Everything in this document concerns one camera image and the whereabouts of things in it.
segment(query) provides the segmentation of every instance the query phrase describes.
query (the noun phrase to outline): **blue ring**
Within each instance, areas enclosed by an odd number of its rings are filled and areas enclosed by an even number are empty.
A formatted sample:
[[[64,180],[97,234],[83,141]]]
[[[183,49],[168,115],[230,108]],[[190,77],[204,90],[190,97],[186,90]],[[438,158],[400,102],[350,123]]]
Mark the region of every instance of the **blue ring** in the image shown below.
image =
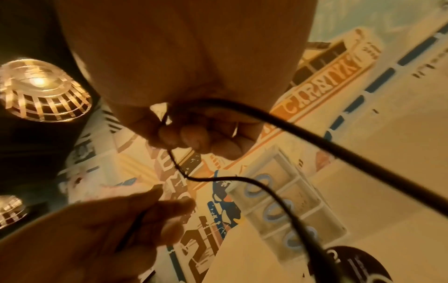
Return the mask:
[[[317,240],[316,229],[314,229],[311,226],[307,226],[306,230],[314,238],[314,240]],[[294,231],[291,231],[288,234],[286,234],[286,236],[283,238],[283,245],[289,249],[295,251],[301,251],[303,249],[303,245],[298,240],[293,240],[293,238],[297,238],[297,235]]]
[[[291,200],[284,199],[283,202],[289,207],[289,210],[294,209],[294,203]],[[263,219],[267,222],[280,222],[288,218],[288,215],[284,211],[274,215],[271,214],[271,211],[278,207],[279,204],[276,202],[267,206],[263,212]]]
[[[257,177],[255,177],[254,179],[257,180],[257,181],[267,180],[267,186],[268,186],[268,187],[272,187],[272,178],[271,178],[271,176],[268,175],[268,174],[260,174],[260,175],[258,175]],[[246,197],[248,197],[248,198],[251,198],[251,199],[253,199],[253,198],[257,198],[257,197],[259,197],[261,194],[264,193],[264,191],[263,191],[261,188],[259,188],[259,190],[256,191],[256,192],[251,192],[251,191],[249,191],[249,189],[250,189],[251,187],[253,187],[253,186],[255,186],[255,185],[247,184],[247,185],[246,185],[246,188],[244,189],[244,195],[245,195]]]

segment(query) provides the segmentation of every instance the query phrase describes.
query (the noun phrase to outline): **printed number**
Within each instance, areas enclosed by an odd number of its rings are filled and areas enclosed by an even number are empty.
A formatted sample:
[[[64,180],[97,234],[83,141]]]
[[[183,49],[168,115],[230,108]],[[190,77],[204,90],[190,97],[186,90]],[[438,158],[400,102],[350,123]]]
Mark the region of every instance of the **printed number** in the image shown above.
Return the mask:
[[[334,258],[334,260],[335,260],[335,263],[340,263],[340,262],[341,262],[341,260],[337,258],[337,252],[336,252],[335,250],[333,250],[333,249],[329,249],[329,250],[327,251],[327,254],[332,254],[332,255],[333,255],[333,258]]]

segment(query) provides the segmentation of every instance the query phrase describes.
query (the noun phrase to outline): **skin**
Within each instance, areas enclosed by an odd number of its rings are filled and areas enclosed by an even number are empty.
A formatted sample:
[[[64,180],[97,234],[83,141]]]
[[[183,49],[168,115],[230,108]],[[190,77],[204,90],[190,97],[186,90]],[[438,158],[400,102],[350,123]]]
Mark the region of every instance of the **skin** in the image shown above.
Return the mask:
[[[54,0],[83,75],[121,123],[159,148],[238,159],[263,124],[218,108],[188,109],[161,125],[150,106],[204,97],[269,111],[296,70],[316,0]],[[2,282],[137,282],[157,246],[178,242],[173,217],[194,201],[162,192],[75,204],[0,241]],[[144,226],[114,250],[134,218]]]

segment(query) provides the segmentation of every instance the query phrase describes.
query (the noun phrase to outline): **thin black wire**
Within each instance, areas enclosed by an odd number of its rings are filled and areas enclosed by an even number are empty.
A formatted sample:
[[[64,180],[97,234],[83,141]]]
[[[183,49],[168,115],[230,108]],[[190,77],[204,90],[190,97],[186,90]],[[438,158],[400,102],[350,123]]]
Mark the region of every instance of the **thin black wire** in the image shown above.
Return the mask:
[[[257,108],[253,108],[251,106],[247,106],[244,104],[239,104],[227,100],[222,99],[202,99],[198,101],[193,101],[189,103],[183,103],[182,108],[173,108],[170,115],[178,113],[180,111],[185,111],[186,109],[199,108],[199,107],[220,107],[226,108],[233,111],[237,111],[240,113],[244,113],[248,116],[254,117],[260,121],[269,123],[273,126],[276,126],[284,131],[287,131],[298,138],[304,139],[311,144],[314,144],[326,152],[332,154],[333,156],[341,159],[342,161],[354,166],[355,168],[363,171],[364,173],[390,185],[391,187],[397,189],[398,191],[410,196],[411,198],[417,200],[425,204],[426,206],[434,209],[440,214],[448,217],[448,200],[437,195],[436,193],[431,192],[427,188],[420,186],[402,176],[399,176],[389,170],[384,169],[383,167],[366,160],[365,158],[339,146],[334,143],[331,143],[324,138],[315,135],[303,128],[300,128],[294,124],[288,123],[278,117],[275,117],[269,113],[266,113]],[[162,123],[165,124],[168,118],[168,113],[162,119]],[[304,228],[303,224],[300,220],[289,210],[286,204],[281,200],[281,198],[274,193],[268,186],[263,183],[246,178],[246,177],[214,177],[214,178],[195,178],[187,175],[179,164],[176,163],[176,160],[171,151],[168,150],[168,154],[173,161],[175,168],[181,173],[181,175],[191,181],[196,182],[217,182],[217,181],[241,181],[249,184],[253,184],[258,186],[265,192],[267,192],[277,203],[278,205],[285,211],[288,215],[291,226],[297,232],[297,235],[300,237],[305,250],[307,251],[309,261],[313,269],[315,270],[315,280],[318,283],[338,283],[342,282],[343,277],[341,271],[336,266],[334,261],[327,256],[327,254],[323,251],[323,249],[314,241],[314,239],[309,235],[309,233]],[[137,216],[137,218],[132,223],[129,230],[126,232],[125,236],[121,239],[119,245],[117,246],[116,251],[121,251],[129,239],[132,237],[135,231],[137,231],[141,225],[141,221],[143,219],[145,212],[141,213]]]

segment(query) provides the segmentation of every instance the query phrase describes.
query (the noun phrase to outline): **cord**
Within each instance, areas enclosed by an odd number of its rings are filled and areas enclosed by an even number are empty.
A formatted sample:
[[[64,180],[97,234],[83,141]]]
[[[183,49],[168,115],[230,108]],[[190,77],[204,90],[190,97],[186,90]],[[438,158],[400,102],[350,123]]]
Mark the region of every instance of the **cord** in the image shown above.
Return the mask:
[[[170,113],[166,113],[162,119],[162,123],[165,124],[168,118],[168,114],[176,114],[180,111],[185,111],[186,109],[193,108],[203,108],[203,107],[219,107],[226,108],[236,112],[244,113],[248,116],[254,117],[260,121],[269,123],[273,126],[276,126],[284,131],[287,131],[298,138],[304,139],[309,143],[312,143],[326,152],[334,155],[336,158],[341,159],[342,161],[358,168],[364,173],[390,185],[391,187],[397,189],[398,191],[410,196],[411,198],[417,200],[425,204],[426,206],[434,209],[440,214],[448,217],[448,200],[437,195],[436,193],[431,192],[427,188],[420,186],[402,176],[399,176],[389,170],[384,169],[383,167],[366,160],[365,158],[337,145],[331,143],[324,138],[313,134],[301,127],[298,127],[292,123],[288,123],[276,116],[273,116],[269,113],[266,113],[260,109],[253,108],[248,105],[239,104],[232,101],[227,101],[223,99],[202,99],[193,102],[186,102],[182,104],[182,107],[175,107],[171,110]],[[309,235],[309,233],[304,228],[303,224],[300,220],[289,210],[287,205],[281,200],[281,198],[274,193],[268,186],[263,183],[246,178],[246,177],[238,177],[238,176],[229,176],[229,177],[214,177],[214,178],[196,178],[190,177],[187,175],[182,168],[176,163],[176,160],[170,150],[168,150],[168,154],[173,161],[175,168],[181,173],[181,175],[191,181],[196,182],[217,182],[217,181],[241,181],[249,184],[253,184],[258,186],[265,192],[267,192],[277,203],[278,205],[285,211],[288,215],[292,228],[296,231],[300,240],[307,251],[309,261],[313,269],[315,270],[315,280],[318,283],[340,283],[340,282],[349,282],[350,280],[343,276],[342,272],[336,266],[334,261],[330,259],[330,257],[324,252],[324,250],[314,241]],[[117,251],[122,250],[126,243],[129,241],[131,236],[137,231],[141,225],[141,221],[143,219],[145,212],[141,213],[135,221],[132,223],[129,230],[126,232],[125,236],[121,239],[119,245],[117,246]]]

